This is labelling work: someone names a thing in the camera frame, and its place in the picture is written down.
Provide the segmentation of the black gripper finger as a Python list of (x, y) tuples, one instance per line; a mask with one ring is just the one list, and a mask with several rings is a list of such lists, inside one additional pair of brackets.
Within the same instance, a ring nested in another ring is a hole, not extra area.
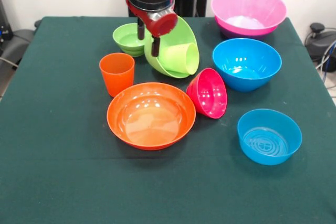
[(143, 40), (144, 39), (144, 22), (138, 18), (138, 26), (137, 26), (137, 35), (138, 35), (138, 40)]
[(152, 35), (151, 55), (158, 57), (160, 52), (160, 37)]

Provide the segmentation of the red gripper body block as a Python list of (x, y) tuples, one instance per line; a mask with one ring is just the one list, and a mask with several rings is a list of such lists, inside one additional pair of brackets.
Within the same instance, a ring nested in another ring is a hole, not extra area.
[(140, 2), (126, 0), (129, 10), (136, 18), (144, 22), (147, 29), (155, 37), (168, 34), (177, 24), (177, 14), (174, 12), (175, 0), (168, 0), (159, 4), (159, 9), (149, 10), (137, 6)]

